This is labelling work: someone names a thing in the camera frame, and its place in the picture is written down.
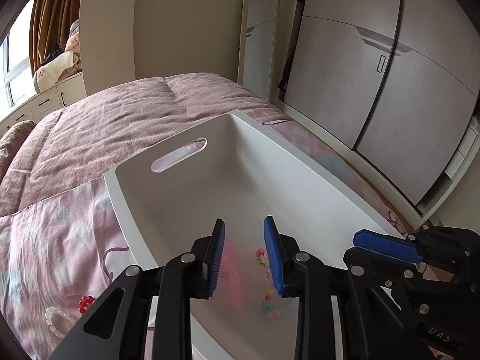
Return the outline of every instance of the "brown curtain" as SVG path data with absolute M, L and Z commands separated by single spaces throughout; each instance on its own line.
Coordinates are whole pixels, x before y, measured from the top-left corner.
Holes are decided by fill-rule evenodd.
M 32 75 L 52 51 L 65 48 L 79 13 L 80 0 L 35 0 L 29 40 Z

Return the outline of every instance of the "blue gripper pad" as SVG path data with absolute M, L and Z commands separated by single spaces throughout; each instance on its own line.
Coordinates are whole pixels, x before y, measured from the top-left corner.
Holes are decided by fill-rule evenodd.
M 417 252 L 415 245 L 409 245 L 400 239 L 395 240 L 368 230 L 361 230 L 355 234 L 353 245 L 410 264 L 420 263 L 423 258 Z

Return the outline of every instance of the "sliding wardrobe door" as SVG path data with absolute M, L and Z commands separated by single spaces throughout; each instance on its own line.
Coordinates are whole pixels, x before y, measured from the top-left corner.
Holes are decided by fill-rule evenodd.
M 306 0 L 285 103 L 353 147 L 385 73 L 400 0 Z
M 358 152 L 414 204 L 445 169 L 480 85 L 480 38 L 456 0 L 404 0 L 399 42 Z

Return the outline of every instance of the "white cabinet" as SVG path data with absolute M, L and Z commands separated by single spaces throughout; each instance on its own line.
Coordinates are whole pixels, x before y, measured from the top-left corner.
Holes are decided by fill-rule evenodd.
M 38 123 L 49 113 L 86 97 L 83 74 L 77 73 L 48 91 L 40 93 L 13 110 L 0 122 L 0 137 L 15 123 L 33 120 Z
M 32 110 L 30 108 L 29 103 L 22 105 L 20 108 L 18 108 L 13 113 L 11 113 L 8 117 L 8 120 L 10 122 L 10 127 L 13 126 L 15 123 L 22 122 L 24 120 L 32 120 L 32 119 L 33 119 L 33 114 L 32 114 Z
M 60 103 L 54 105 L 53 107 L 43 111 L 41 114 L 38 114 L 37 116 L 34 116 L 33 118 L 33 121 L 35 123 L 39 123 L 40 120 L 42 120 L 45 116 L 47 116 L 48 114 L 51 114 L 53 111 L 57 111 L 58 109 L 61 109 L 61 105 Z
M 7 120 L 4 120 L 3 122 L 0 123 L 0 137 L 2 137 L 10 128 L 10 122 Z
M 49 110 L 56 105 L 60 105 L 60 99 L 57 93 L 57 88 L 51 88 L 46 92 L 40 93 L 29 101 L 32 115 L 35 117 Z
M 73 104 L 86 97 L 83 76 L 78 74 L 57 85 L 58 96 L 62 107 Z

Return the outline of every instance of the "bed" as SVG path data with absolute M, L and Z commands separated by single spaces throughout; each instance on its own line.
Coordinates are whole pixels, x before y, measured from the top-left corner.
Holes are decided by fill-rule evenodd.
M 0 183 L 0 311 L 31 358 L 47 359 L 61 340 L 45 323 L 47 307 L 60 307 L 78 319 L 80 298 L 97 297 L 134 263 L 102 174 L 233 109 L 304 151 L 405 233 L 396 213 L 339 155 L 227 79 L 184 74 L 98 92 L 49 114 L 33 128 Z

